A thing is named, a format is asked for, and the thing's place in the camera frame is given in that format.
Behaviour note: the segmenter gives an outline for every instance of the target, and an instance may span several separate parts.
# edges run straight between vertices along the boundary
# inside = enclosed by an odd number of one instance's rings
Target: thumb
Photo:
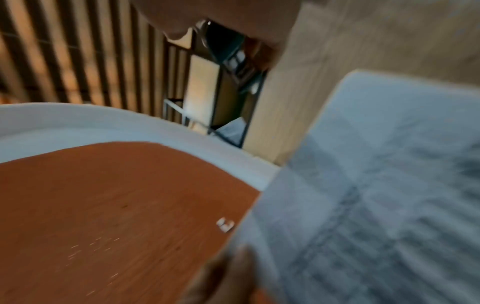
[[[255,289],[255,259],[248,247],[241,247],[227,267],[208,304],[246,304]]]

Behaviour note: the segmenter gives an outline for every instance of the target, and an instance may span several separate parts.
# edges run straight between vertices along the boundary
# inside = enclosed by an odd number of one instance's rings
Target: slatted partition
[[[0,0],[0,31],[2,104],[94,104],[162,117],[165,97],[184,98],[195,35],[169,42],[128,0]]]

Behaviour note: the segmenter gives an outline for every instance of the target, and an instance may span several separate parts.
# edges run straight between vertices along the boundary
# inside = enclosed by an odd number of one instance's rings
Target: paper
[[[479,303],[479,92],[349,76],[244,243],[278,304]]]

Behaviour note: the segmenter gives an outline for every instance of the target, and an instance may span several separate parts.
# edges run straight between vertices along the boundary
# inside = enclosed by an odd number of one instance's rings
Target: wooden slat wall
[[[1,104],[88,103],[161,117],[168,92],[184,97],[189,51],[167,43],[128,0],[0,0],[0,34]]]

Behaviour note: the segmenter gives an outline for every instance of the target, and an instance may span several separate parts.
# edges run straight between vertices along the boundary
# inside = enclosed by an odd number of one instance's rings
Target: white paper sheet
[[[244,243],[278,304],[479,303],[479,91],[350,75]]]

